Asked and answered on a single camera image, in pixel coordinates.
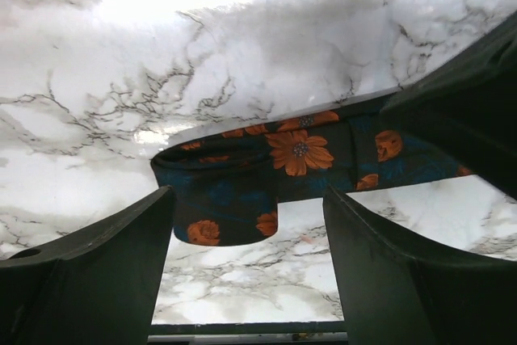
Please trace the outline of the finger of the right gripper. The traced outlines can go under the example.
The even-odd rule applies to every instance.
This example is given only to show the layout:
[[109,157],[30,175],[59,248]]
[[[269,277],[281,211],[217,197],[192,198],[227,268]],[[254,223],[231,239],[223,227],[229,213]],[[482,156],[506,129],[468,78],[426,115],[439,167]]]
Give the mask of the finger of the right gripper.
[[516,16],[397,92],[380,115],[515,197]]

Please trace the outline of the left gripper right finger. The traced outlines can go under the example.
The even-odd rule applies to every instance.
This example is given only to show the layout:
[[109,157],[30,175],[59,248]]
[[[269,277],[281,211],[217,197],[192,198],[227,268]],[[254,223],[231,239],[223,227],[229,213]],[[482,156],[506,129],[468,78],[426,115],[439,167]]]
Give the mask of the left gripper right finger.
[[350,343],[515,343],[514,262],[425,238],[333,188],[323,208]]

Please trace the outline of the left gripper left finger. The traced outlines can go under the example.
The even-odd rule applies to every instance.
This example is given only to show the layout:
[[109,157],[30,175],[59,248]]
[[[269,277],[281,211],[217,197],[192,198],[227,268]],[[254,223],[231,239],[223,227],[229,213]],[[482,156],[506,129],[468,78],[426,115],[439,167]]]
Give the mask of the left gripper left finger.
[[162,187],[1,262],[3,344],[145,344],[173,226]]

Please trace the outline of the black orange floral tie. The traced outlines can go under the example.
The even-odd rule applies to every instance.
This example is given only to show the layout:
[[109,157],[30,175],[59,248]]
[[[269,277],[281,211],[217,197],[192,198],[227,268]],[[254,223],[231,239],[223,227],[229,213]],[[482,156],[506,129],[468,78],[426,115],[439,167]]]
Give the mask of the black orange floral tie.
[[199,246],[260,242],[278,229],[278,205],[328,187],[369,191],[466,176],[434,146],[380,122],[385,97],[164,149],[150,162],[177,196],[173,231]]

